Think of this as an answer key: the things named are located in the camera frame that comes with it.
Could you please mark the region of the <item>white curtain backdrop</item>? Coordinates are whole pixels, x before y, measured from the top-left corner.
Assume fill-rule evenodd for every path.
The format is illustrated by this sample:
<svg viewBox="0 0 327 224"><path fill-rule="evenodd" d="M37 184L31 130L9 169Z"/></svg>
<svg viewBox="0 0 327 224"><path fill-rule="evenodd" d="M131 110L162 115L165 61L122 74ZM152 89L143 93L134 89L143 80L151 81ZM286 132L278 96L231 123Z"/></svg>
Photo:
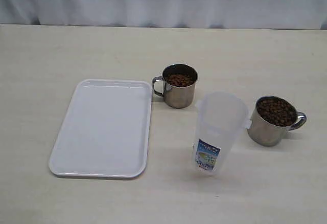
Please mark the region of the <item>white curtain backdrop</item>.
<svg viewBox="0 0 327 224"><path fill-rule="evenodd" d="M1 0L1 23L326 29L326 0Z"/></svg>

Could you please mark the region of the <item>clear plastic container with label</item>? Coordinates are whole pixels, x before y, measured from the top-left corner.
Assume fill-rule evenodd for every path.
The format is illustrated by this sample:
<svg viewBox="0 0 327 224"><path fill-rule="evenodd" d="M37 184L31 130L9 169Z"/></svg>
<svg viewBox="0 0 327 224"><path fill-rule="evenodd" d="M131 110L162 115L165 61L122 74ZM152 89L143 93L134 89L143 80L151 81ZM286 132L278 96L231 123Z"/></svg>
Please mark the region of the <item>clear plastic container with label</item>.
<svg viewBox="0 0 327 224"><path fill-rule="evenodd" d="M198 118L192 163L208 175L216 174L240 133L251 120L246 104L235 95L214 92L196 103Z"/></svg>

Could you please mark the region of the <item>steel mug with pellets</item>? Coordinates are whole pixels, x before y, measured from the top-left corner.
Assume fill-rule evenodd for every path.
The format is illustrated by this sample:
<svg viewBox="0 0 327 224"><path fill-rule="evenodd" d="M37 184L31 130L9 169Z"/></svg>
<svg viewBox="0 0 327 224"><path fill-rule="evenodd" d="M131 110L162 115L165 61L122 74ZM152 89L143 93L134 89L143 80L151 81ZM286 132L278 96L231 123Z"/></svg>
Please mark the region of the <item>steel mug with pellets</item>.
<svg viewBox="0 0 327 224"><path fill-rule="evenodd" d="M178 63L166 67L160 76L154 77L152 88L168 106L181 109L193 102L197 80L198 73L193 67Z"/></svg>

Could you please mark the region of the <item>white plastic tray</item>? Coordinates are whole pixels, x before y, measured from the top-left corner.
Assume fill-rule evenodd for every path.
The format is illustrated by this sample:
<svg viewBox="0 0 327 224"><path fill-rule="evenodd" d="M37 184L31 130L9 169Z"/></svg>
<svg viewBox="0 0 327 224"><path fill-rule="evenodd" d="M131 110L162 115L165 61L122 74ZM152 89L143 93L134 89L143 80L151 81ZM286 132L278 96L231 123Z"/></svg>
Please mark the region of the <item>white plastic tray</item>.
<svg viewBox="0 0 327 224"><path fill-rule="evenodd" d="M60 177L131 179L147 165L152 86L86 79L75 88L49 159Z"/></svg>

